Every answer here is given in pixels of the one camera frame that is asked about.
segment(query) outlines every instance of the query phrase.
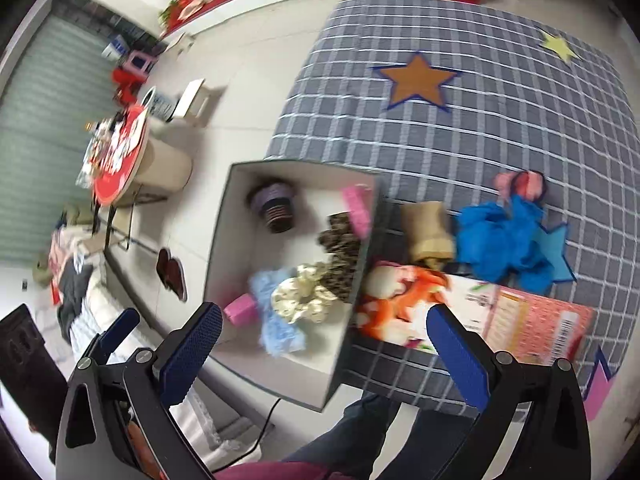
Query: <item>checkered tablecloth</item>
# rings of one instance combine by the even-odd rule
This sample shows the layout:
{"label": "checkered tablecloth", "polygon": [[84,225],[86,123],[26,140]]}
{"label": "checkered tablecloth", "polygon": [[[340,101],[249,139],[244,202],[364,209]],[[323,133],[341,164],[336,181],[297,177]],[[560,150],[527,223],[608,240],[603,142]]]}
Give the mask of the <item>checkered tablecloth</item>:
{"label": "checkered tablecloth", "polygon": [[[543,49],[546,30],[580,57]],[[444,85],[449,112],[411,100],[386,110],[391,82],[372,67],[420,51],[463,72]],[[542,171],[547,227],[568,222],[575,283],[551,295],[596,310],[576,361],[585,387],[595,350],[613,370],[636,322],[639,143],[612,60],[559,30],[445,0],[347,0],[329,17],[293,85],[268,156],[338,162],[386,179],[380,252],[407,261],[403,202],[453,211],[497,199],[503,170]],[[437,356],[357,336],[344,382],[424,408],[473,415]]]}

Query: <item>person's leg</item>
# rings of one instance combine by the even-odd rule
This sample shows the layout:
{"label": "person's leg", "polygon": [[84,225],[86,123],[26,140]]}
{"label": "person's leg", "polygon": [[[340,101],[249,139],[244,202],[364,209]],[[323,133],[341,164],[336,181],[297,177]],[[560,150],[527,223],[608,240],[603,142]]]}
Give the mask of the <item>person's leg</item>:
{"label": "person's leg", "polygon": [[473,423],[466,416],[420,410],[404,447],[378,480],[431,480],[453,456]]}
{"label": "person's leg", "polygon": [[325,434],[301,447],[284,462],[323,465],[355,480],[369,480],[373,463],[385,443],[386,430],[396,418],[400,402],[375,394],[344,409],[341,420]]}

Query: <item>open box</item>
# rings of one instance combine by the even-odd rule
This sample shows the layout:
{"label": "open box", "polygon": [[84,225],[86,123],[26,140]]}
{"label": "open box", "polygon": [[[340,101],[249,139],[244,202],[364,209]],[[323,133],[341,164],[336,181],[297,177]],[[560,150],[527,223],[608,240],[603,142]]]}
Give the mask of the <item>open box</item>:
{"label": "open box", "polygon": [[[272,234],[246,205],[257,184],[282,179],[296,190],[293,229]],[[221,308],[248,292],[248,279],[258,270],[326,262],[318,234],[329,228],[327,217],[347,210],[342,188],[363,184],[372,190],[370,217],[375,218],[380,177],[367,171],[301,160],[241,162],[230,168],[218,213],[207,271],[205,301]],[[211,356],[229,370],[272,394],[313,410],[322,410],[339,386],[336,370],[346,357],[345,341],[353,305],[367,263],[370,236],[362,240],[349,303],[335,301],[328,319],[300,320],[306,349],[280,357],[267,354],[258,342],[260,322],[235,328],[225,318],[222,336]]]}

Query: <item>tile floor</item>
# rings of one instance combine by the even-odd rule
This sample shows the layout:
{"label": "tile floor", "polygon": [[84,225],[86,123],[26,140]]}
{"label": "tile floor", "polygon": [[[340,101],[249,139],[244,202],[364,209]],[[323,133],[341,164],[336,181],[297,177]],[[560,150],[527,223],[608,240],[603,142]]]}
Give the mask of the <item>tile floor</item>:
{"label": "tile floor", "polygon": [[[132,221],[134,237],[151,247],[169,246],[181,259],[189,301],[179,303],[159,286],[155,259],[147,251],[136,245],[127,252],[113,250],[161,330],[181,326],[199,306],[228,167],[232,162],[264,156],[290,86],[325,18],[339,1],[291,0],[249,12],[200,34],[191,50],[179,58],[162,56],[155,67],[149,84],[158,85],[164,92],[178,94],[190,80],[205,77],[207,85],[220,93],[206,128],[167,125],[156,129],[167,143],[193,156],[193,173],[182,192],[166,203],[138,207]],[[605,7],[594,0],[486,0],[485,4],[548,23],[602,49],[614,59],[632,108],[640,112],[640,73],[615,34],[616,20]],[[620,375],[640,368],[635,366],[640,359],[638,334],[636,330]],[[272,396],[218,368],[220,381],[267,412]],[[606,422],[596,421],[592,426],[594,478],[602,478],[618,460],[628,429],[628,425],[623,426],[625,413],[640,407],[636,405],[640,404],[638,388],[632,389],[640,375],[628,373],[626,379],[618,381],[621,385],[618,388],[616,384],[612,402],[607,401],[603,408]],[[282,458],[328,430],[343,407],[359,395],[356,388],[343,385],[323,413],[281,402],[273,415],[276,430],[262,444],[264,457]],[[402,407],[372,478],[401,449],[415,413],[413,406]],[[513,424],[486,478],[492,478],[504,466],[519,431],[520,425]]]}

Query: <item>red tabletop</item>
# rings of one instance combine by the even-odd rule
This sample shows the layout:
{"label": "red tabletop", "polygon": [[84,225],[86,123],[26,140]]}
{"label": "red tabletop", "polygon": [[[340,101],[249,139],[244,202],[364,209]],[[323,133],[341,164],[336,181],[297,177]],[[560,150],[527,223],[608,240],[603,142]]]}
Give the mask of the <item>red tabletop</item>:
{"label": "red tabletop", "polygon": [[[121,198],[135,177],[146,146],[146,116],[142,117],[144,122],[138,142],[133,148],[129,147],[129,143],[134,133],[132,126],[144,111],[145,107],[139,104],[131,105],[127,109],[127,118],[120,129],[118,142],[109,148],[108,154],[100,165],[100,175],[94,180],[94,194],[101,205],[111,205]],[[117,159],[122,160],[119,168]]]}

